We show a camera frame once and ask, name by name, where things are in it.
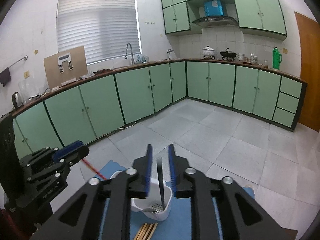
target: gray tiled floor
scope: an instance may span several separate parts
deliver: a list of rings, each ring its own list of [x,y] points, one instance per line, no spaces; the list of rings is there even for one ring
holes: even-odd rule
[[[299,239],[320,207],[320,136],[298,124],[289,132],[255,118],[185,99],[139,120],[90,146],[87,159],[97,169],[109,160],[130,167],[152,144],[152,177],[157,178],[156,158],[162,157],[164,180],[169,180],[167,147],[207,176],[232,176],[241,186],[250,184],[256,201],[281,226],[298,230]],[[68,181],[73,187],[60,194],[58,208],[94,174],[82,163]]]

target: electrical outlet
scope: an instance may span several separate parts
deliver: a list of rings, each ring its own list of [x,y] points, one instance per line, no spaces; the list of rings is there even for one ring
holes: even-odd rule
[[[24,78],[25,78],[25,79],[28,78],[28,77],[30,77],[30,72],[29,72],[29,70],[26,71],[25,73],[23,73],[23,75],[24,75]]]

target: faucet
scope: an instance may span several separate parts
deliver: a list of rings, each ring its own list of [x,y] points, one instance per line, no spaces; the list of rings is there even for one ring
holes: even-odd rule
[[[133,53],[132,53],[132,46],[130,43],[127,43],[127,45],[125,46],[125,56],[124,56],[124,59],[127,59],[128,56],[128,44],[130,45],[130,50],[131,50],[131,64],[134,65],[134,58],[133,58]]]

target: drawer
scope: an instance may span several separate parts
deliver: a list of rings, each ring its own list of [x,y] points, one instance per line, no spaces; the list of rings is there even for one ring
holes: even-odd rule
[[[294,114],[276,107],[273,121],[291,127]]]
[[[302,84],[290,78],[281,78],[280,91],[286,94],[292,95],[296,98],[300,98]]]
[[[277,107],[295,113],[297,111],[299,99],[291,97],[284,93],[279,93]]]

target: screw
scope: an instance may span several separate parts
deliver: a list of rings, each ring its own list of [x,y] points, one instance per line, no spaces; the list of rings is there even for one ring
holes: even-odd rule
[[[222,179],[222,182],[225,184],[231,184],[233,182],[233,179],[231,177],[224,177]]]
[[[194,168],[186,168],[185,172],[187,174],[195,174],[196,173],[196,170]]]
[[[89,179],[89,184],[90,185],[97,185],[100,182],[98,178],[91,178]]]
[[[137,173],[137,170],[134,169],[134,168],[129,168],[129,169],[127,169],[127,170],[125,171],[125,173],[128,174],[128,175],[134,175],[134,174]]]

